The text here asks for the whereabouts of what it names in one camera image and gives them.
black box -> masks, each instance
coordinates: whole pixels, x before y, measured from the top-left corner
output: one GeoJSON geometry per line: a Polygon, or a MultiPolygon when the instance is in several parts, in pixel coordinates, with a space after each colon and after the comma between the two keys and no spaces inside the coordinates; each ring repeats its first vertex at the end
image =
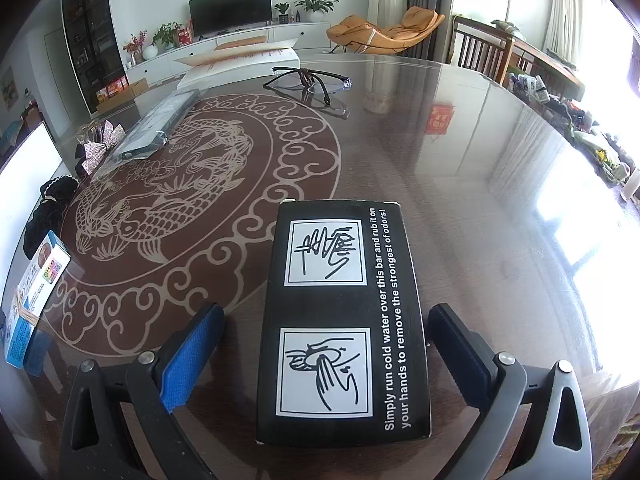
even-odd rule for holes
{"type": "Polygon", "coordinates": [[[425,350],[400,206],[283,202],[262,324],[258,442],[428,437],[425,350]]]}

glossy tabletop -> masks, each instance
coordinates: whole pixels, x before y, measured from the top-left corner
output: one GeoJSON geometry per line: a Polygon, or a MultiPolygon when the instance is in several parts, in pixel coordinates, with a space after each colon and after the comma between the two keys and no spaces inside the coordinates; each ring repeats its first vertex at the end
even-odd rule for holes
{"type": "MultiPolygon", "coordinates": [[[[495,351],[540,367],[571,361],[597,462],[638,396],[636,217],[560,134],[479,73],[341,54],[303,66],[350,76],[353,87],[330,107],[263,89],[266,79],[209,89],[160,152],[82,185],[62,229],[73,262],[41,322],[52,338],[44,371],[0,364],[0,381],[20,384],[20,402],[0,398],[10,429],[39,443],[40,467],[55,478],[79,364],[131,361],[215,301],[226,311],[222,342],[174,413],[221,480],[433,478],[478,412],[432,348],[427,440],[321,450],[259,446],[254,436],[279,201],[391,200],[402,208],[424,319],[446,302],[495,351]]],[[[111,121],[128,129],[145,106],[111,121]]],[[[126,415],[162,478],[130,407],[126,415]]],[[[492,478],[526,415],[521,407],[492,478]]]]}

round vase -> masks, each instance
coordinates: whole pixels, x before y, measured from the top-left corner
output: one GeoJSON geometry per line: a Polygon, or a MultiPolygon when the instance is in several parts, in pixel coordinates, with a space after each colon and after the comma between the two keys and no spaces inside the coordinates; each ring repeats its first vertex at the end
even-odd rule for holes
{"type": "Polygon", "coordinates": [[[149,45],[148,47],[145,47],[145,49],[142,51],[142,57],[145,58],[145,60],[152,59],[157,55],[158,55],[158,47],[156,47],[153,44],[149,45]]]}
{"type": "Polygon", "coordinates": [[[324,10],[308,10],[306,12],[306,20],[308,22],[324,22],[325,15],[324,10]]]}

television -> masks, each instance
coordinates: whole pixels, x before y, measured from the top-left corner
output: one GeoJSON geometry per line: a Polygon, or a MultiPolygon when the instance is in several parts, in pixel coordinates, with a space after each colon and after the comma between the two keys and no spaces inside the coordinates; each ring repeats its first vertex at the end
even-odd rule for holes
{"type": "Polygon", "coordinates": [[[247,23],[269,22],[271,0],[190,0],[193,33],[203,36],[247,23]]]}

glitter bow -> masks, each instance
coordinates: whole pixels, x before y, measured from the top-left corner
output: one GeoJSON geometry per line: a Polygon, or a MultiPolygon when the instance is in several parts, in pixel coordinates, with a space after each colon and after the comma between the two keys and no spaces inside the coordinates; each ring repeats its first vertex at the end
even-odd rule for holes
{"type": "Polygon", "coordinates": [[[104,121],[104,130],[102,131],[103,142],[88,142],[84,145],[84,155],[86,160],[82,163],[82,167],[87,174],[92,174],[104,158],[104,155],[117,146],[124,139],[124,129],[118,124],[115,128],[109,121],[104,121]]]}

